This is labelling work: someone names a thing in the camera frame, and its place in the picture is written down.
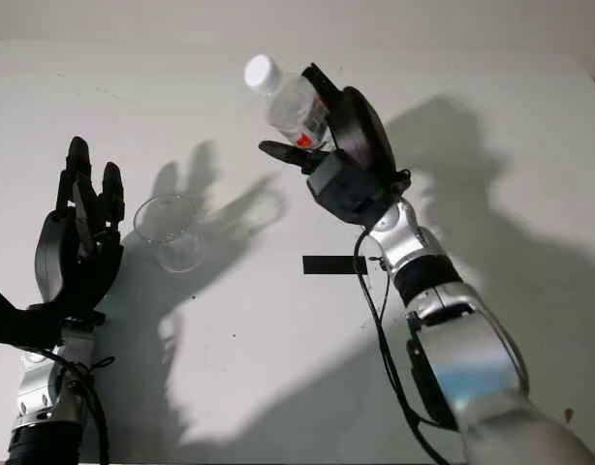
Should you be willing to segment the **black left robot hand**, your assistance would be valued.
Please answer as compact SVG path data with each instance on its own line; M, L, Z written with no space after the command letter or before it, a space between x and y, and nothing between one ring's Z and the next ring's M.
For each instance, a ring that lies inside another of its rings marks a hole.
M119 223L125 202L115 163L106 163L100 193L91 173L88 144L75 136L60 173L55 207L40 233L35 276L44 306L57 319L100 325L106 316L96 307L110 290L123 256Z

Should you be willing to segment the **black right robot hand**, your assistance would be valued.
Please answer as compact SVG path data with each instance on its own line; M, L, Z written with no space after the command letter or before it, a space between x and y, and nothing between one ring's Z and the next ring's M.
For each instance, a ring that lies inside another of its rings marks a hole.
M395 160L384 126L358 89L336 87L314 63L301 75L314 86L328 107L326 122L333 147L304 149L264 140L259 143L259 148L276 160L299 167L304 174L313 173L329 155L335 154L361 171L372 172L386 180L395 178Z

